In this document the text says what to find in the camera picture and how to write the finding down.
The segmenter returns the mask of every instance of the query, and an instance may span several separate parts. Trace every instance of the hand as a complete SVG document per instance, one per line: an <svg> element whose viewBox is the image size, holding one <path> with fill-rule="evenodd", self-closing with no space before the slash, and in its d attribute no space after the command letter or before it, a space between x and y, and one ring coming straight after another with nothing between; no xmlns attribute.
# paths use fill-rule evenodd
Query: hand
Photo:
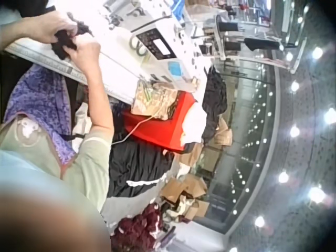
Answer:
<svg viewBox="0 0 336 252"><path fill-rule="evenodd" d="M100 72L99 54L100 44L89 34L78 35L72 39L77 46L77 50L73 50L63 46L73 63L88 78L88 74L96 74Z"/></svg>
<svg viewBox="0 0 336 252"><path fill-rule="evenodd" d="M23 24L27 37L45 44L56 43L57 38L54 35L59 30L67 30L71 37L77 33L76 22L57 11L24 18Z"/></svg>

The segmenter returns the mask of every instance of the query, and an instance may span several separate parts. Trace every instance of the light green shirt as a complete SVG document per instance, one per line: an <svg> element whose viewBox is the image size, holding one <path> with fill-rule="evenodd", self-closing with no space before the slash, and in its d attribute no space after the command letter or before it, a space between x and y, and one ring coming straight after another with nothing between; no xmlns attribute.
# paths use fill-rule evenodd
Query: light green shirt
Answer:
<svg viewBox="0 0 336 252"><path fill-rule="evenodd" d="M62 180L101 211L109 188L112 138L99 131L86 135ZM0 131L0 149L13 151L44 172L61 177L61 166L48 133L27 117L17 117Z"/></svg>

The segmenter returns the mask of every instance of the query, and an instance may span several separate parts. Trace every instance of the blue sticky note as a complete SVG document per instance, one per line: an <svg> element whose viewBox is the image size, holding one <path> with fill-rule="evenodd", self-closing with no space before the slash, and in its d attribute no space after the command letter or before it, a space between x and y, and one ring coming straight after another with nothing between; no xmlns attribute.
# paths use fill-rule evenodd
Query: blue sticky note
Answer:
<svg viewBox="0 0 336 252"><path fill-rule="evenodd" d="M178 63L177 61L168 62L168 69L172 75L182 76L182 70L180 67L180 63Z"/></svg>

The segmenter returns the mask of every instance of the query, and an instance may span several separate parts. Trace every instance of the gray floor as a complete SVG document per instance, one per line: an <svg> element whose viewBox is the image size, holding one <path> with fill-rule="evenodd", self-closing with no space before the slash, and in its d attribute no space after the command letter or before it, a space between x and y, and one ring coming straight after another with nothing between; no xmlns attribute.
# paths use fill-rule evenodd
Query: gray floor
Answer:
<svg viewBox="0 0 336 252"><path fill-rule="evenodd" d="M167 174L167 178L176 176L180 169L180 165L174 159L172 167ZM110 233L114 230L114 224L119 222L124 217L129 215L134 216L142 212L142 210L149 204L149 202L157 198L161 188L165 182L159 182L155 187L133 198L108 198L104 204L101 212L104 220L107 222Z"/></svg>

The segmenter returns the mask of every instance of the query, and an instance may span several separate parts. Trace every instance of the sewing machine control panel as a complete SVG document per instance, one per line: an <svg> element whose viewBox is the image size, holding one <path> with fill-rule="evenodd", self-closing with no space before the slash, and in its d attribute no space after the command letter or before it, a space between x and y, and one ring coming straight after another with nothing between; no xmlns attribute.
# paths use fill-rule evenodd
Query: sewing machine control panel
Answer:
<svg viewBox="0 0 336 252"><path fill-rule="evenodd" d="M155 56L156 59L173 59L175 53L169 44L165 41L158 29L147 30L137 35L137 38L144 46Z"/></svg>

